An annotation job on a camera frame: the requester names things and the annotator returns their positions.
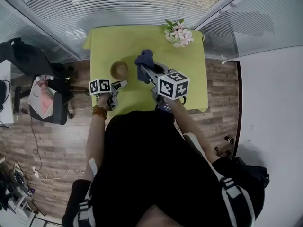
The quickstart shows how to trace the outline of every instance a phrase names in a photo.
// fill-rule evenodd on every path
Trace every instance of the wooden floor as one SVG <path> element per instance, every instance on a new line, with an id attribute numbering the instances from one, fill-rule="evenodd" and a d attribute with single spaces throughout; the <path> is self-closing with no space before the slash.
<path id="1" fill-rule="evenodd" d="M 73 63 L 75 72 L 72 84 L 88 86 L 90 71 L 89 61 Z M 218 147 L 220 155 L 232 154 L 232 146 L 224 140 L 226 135 L 236 137 L 238 122 L 238 76 L 237 66 L 229 62 L 206 60 L 208 109 L 202 113 L 190 110 L 191 116 L 209 138 L 212 146 Z M 12 90 L 16 85 L 29 87 L 31 78 L 22 76 L 12 81 Z M 20 108 L 28 108 L 27 98 Z M 37 136 L 39 152 L 42 158 L 40 173 L 53 177 L 64 177 L 69 169 L 85 169 L 85 144 L 91 120 L 91 99 L 86 95 L 75 95 L 70 108 L 75 118 L 65 125 L 43 123 L 33 119 L 33 129 Z M 19 113 L 18 120 L 10 129 L 0 128 L 0 154 L 6 158 L 9 167 L 18 161 L 22 170 L 39 167 L 39 157 L 33 154 L 36 148 L 31 130 L 29 115 Z M 71 171 L 67 178 L 46 181 L 43 185 L 32 175 L 31 187 L 35 188 L 34 203 L 48 215 L 61 218 L 71 193 L 73 181 L 82 174 Z"/>

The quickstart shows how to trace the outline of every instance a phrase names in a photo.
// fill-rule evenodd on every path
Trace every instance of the black chair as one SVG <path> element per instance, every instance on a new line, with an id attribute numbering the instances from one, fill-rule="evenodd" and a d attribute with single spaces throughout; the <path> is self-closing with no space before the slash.
<path id="1" fill-rule="evenodd" d="M 48 87 L 56 91 L 53 98 L 53 115 L 43 119 L 29 106 L 29 113 L 33 118 L 54 124 L 65 124 L 67 117 L 73 118 L 68 110 L 68 101 L 73 98 L 73 92 L 89 95 L 89 90 L 85 87 L 71 87 L 71 81 L 67 78 L 71 76 L 73 68 L 66 70 L 62 64 L 50 63 L 40 49 L 25 44 L 21 38 L 0 43 L 0 63 L 4 60 L 10 61 L 25 75 L 33 76 L 32 85 L 36 76 L 54 77 L 53 80 L 48 80 Z M 21 90 L 20 86 L 15 89 L 14 112 L 16 113 L 20 110 L 20 99 L 30 94 L 30 90 L 23 92 Z"/>

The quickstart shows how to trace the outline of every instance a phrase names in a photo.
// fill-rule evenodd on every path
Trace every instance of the desk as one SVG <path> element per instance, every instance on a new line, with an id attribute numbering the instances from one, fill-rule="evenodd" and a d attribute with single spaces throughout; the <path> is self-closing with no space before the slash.
<path id="1" fill-rule="evenodd" d="M 133 110 L 148 111 L 156 106 L 150 90 L 152 83 L 137 79 L 135 59 L 144 49 L 150 49 L 154 61 L 182 71 L 190 77 L 187 109 L 207 109 L 207 81 L 202 38 L 193 31 L 194 42 L 185 48 L 175 48 L 165 39 L 161 26 L 115 26 L 92 29 L 83 46 L 90 49 L 90 79 L 110 78 L 110 67 L 115 61 L 128 65 L 128 85 L 120 90 L 119 106 L 109 116 L 126 114 Z M 92 97 L 93 106 L 96 98 Z"/>
<path id="2" fill-rule="evenodd" d="M 5 60 L 0 64 L 0 80 L 7 80 L 10 82 L 11 64 L 8 60 Z M 9 84 L 5 82 L 7 86 L 6 95 L 9 93 Z M 11 92 L 9 97 L 3 104 L 3 110 L 0 113 L 0 120 L 3 124 L 14 123 L 13 107 L 11 103 Z"/>

